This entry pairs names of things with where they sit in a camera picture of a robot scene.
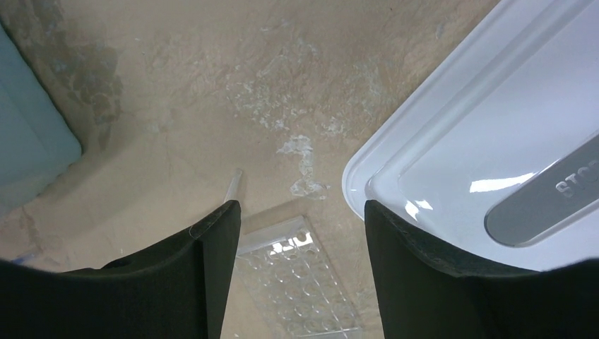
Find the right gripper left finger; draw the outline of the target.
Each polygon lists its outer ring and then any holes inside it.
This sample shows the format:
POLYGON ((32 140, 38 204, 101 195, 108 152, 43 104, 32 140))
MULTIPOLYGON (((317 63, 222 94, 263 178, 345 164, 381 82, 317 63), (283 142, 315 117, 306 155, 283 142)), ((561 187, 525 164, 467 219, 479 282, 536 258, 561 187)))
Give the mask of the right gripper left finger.
POLYGON ((230 200, 98 269, 2 261, 1 337, 219 338, 240 227, 240 204, 230 200))

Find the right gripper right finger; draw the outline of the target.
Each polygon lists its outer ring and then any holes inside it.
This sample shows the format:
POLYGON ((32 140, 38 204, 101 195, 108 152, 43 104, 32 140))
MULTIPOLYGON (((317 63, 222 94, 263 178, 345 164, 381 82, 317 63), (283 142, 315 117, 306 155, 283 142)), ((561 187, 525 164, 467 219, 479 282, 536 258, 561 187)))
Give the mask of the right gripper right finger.
POLYGON ((386 338, 597 338, 598 260, 537 272, 464 251, 364 206, 386 338))

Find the clear well plate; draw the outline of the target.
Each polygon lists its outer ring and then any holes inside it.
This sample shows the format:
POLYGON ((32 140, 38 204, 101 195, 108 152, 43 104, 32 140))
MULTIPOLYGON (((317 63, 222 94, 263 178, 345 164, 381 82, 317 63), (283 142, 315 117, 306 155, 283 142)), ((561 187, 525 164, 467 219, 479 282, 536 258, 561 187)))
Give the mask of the clear well plate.
POLYGON ((274 338, 361 338, 363 330, 308 218, 240 237, 235 267, 274 338))

